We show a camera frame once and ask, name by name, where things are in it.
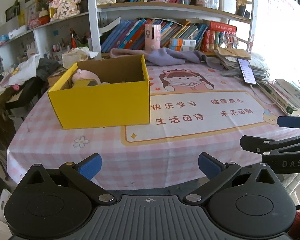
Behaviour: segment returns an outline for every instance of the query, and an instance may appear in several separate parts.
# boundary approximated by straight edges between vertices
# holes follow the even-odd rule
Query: yellow cardboard box
[[[72,89],[71,77],[77,69],[91,71],[110,84]],[[48,96],[63,129],[150,123],[149,76],[143,55],[77,62]]]

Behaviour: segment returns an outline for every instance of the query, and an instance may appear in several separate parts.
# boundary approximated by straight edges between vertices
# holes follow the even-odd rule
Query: metal screw
[[[190,202],[198,202],[202,198],[198,194],[189,194],[188,196],[186,196],[186,199]]]
[[[110,202],[114,200],[114,196],[110,194],[103,194],[99,196],[99,200],[102,202]]]

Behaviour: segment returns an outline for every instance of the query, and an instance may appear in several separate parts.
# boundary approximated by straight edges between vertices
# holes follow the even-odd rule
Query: phone screen
[[[248,84],[256,84],[256,79],[254,78],[250,62],[246,59],[238,59],[239,67],[242,71],[243,79]]]

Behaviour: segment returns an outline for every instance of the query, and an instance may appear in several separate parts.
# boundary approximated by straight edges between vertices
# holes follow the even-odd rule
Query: tablecloth
[[[10,177],[19,183],[34,163],[58,168],[99,153],[102,169],[92,181],[104,189],[168,187],[204,177],[198,168],[201,152],[223,163],[260,162],[261,155],[241,149],[242,135],[275,140],[300,135],[300,129],[276,125],[282,112],[265,104],[270,101],[258,88],[255,93],[263,102],[249,86],[206,65],[147,69],[151,124],[63,130],[44,94],[9,146]]]

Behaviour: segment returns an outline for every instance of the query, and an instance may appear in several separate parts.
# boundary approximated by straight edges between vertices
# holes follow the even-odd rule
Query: poster
[[[211,91],[151,96],[149,125],[122,127],[125,144],[149,144],[229,132],[231,129],[274,124],[267,112],[246,91]]]
[[[287,0],[268,0],[268,16],[273,18],[287,18],[293,16],[294,7]]]

